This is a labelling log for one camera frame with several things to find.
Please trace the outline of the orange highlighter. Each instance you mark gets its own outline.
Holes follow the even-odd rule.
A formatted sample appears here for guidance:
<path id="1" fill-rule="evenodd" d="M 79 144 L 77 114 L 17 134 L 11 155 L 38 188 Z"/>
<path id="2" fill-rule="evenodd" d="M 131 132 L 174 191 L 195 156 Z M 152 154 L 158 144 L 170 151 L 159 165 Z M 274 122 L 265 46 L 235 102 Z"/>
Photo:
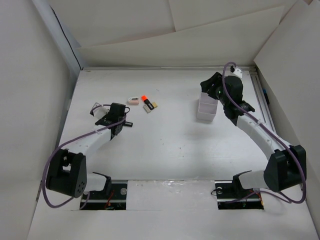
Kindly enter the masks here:
<path id="1" fill-rule="evenodd" d="M 143 95 L 141 97 L 142 101 L 145 103 L 145 105 L 152 111 L 154 109 L 153 104 L 149 101 L 148 97 L 146 95 Z"/>

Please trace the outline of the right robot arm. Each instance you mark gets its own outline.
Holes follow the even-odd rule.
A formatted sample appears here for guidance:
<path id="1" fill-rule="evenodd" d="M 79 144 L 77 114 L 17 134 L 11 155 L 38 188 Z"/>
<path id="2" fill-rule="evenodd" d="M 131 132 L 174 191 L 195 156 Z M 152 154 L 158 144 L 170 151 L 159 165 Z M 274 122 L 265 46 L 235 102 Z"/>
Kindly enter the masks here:
<path id="1" fill-rule="evenodd" d="M 255 109 L 243 100 L 243 83 L 239 77 L 216 72 L 201 82 L 200 87 L 203 94 L 222 104 L 225 116 L 253 140 L 268 161 L 264 170 L 249 170 L 233 176 L 231 191 L 235 196 L 243 197 L 254 189 L 279 193 L 305 184 L 306 150 L 281 139 L 254 116 Z"/>

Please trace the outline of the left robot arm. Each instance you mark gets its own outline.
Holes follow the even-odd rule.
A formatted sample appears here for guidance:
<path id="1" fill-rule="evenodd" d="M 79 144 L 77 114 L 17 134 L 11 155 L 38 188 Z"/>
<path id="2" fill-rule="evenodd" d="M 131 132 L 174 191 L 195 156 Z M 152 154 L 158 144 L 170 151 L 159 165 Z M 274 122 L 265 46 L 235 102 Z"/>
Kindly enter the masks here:
<path id="1" fill-rule="evenodd" d="M 129 108 L 121 103 L 96 104 L 90 114 L 97 118 L 94 128 L 61 144 L 49 158 L 45 171 L 45 188 L 72 198 L 95 192 L 100 198 L 111 194 L 111 178 L 102 173 L 89 173 L 87 163 L 102 146 L 117 136 L 127 122 Z"/>

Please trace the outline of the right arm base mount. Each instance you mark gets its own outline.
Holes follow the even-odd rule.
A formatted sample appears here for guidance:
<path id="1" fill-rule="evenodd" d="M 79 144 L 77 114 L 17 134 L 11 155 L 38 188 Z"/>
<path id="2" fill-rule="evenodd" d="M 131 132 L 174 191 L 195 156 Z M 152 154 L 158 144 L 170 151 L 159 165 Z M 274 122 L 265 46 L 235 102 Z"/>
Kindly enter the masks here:
<path id="1" fill-rule="evenodd" d="M 244 189 L 239 176 L 248 173 L 241 172 L 232 180 L 215 180 L 211 195 L 216 197 L 219 210 L 263 210 L 264 204 L 260 193 L 253 188 Z"/>

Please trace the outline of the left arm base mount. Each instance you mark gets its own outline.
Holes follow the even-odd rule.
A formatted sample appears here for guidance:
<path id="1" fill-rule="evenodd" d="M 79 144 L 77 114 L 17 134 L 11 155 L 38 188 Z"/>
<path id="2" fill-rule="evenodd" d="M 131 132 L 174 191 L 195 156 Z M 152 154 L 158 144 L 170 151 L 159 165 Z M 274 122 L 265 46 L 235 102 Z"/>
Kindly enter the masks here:
<path id="1" fill-rule="evenodd" d="M 127 208 L 128 181 L 93 172 L 81 197 L 80 210 L 122 211 Z"/>

